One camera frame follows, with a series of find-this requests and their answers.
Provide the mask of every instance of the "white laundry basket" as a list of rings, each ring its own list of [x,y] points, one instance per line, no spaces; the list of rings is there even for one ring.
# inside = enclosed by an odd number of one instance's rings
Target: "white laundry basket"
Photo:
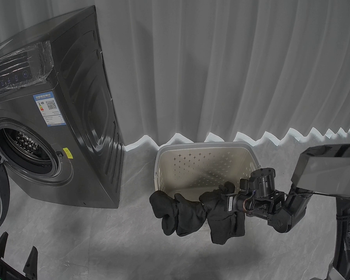
[[[236,192],[240,179],[260,168],[250,145],[245,142],[204,142],[168,145],[156,158],[154,185],[170,197],[175,193],[198,201],[204,192],[230,181]]]

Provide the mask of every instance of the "white curtain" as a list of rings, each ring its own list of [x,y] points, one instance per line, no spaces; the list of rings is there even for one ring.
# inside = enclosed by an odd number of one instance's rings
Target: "white curtain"
[[[92,4],[126,145],[350,128],[350,0],[0,0],[0,42]]]

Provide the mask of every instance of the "gray floor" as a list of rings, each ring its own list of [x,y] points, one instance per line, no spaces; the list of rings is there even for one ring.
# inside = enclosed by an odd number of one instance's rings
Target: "gray floor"
[[[275,146],[253,147],[262,167],[276,169],[276,188],[288,192],[299,154],[324,143],[350,143],[336,134],[323,141],[310,133],[290,135]],[[149,196],[157,147],[146,142],[126,153],[119,209],[56,205],[29,198],[11,181],[11,200],[0,234],[9,233],[5,260],[22,270],[39,250],[39,280],[325,278],[335,246],[335,199],[313,196],[306,216],[289,233],[275,232],[257,218],[246,219],[246,235],[213,245],[208,231],[165,236]]]

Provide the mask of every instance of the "warning sticker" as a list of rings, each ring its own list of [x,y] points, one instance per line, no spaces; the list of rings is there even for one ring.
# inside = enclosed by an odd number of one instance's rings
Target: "warning sticker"
[[[52,91],[35,94],[33,97],[48,127],[66,125]]]
[[[73,155],[71,154],[71,152],[69,151],[69,149],[67,147],[63,148],[63,151],[66,153],[66,155],[69,159],[73,158]]]

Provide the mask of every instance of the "front-loading washing machine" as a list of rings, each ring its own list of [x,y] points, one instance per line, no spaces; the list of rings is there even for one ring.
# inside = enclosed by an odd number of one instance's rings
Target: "front-loading washing machine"
[[[8,176],[35,199],[118,207],[124,146],[101,51],[94,6],[0,44],[0,224]]]

